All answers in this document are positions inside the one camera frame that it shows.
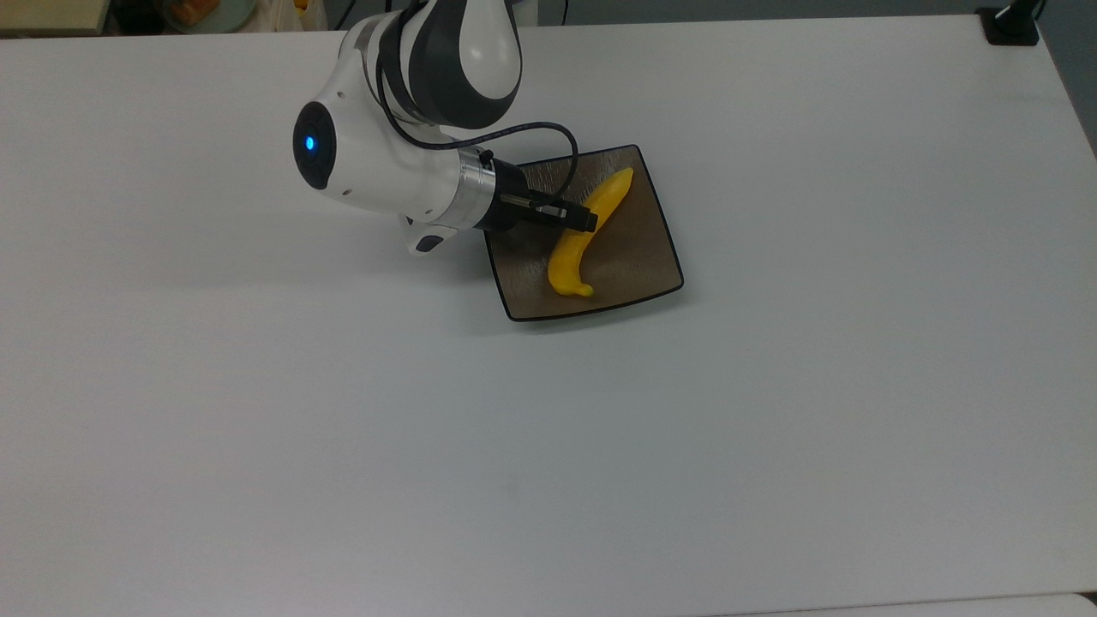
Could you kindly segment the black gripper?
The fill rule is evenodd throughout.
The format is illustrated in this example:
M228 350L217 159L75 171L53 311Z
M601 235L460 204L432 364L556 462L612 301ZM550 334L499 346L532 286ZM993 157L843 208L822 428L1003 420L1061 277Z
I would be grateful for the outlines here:
M598 227L598 215L589 207L572 206L546 193L531 195L525 173L516 165L487 157L482 157L482 162L494 173L494 188L489 209L479 218L478 229L506 233L522 218L534 225L577 233L595 233Z

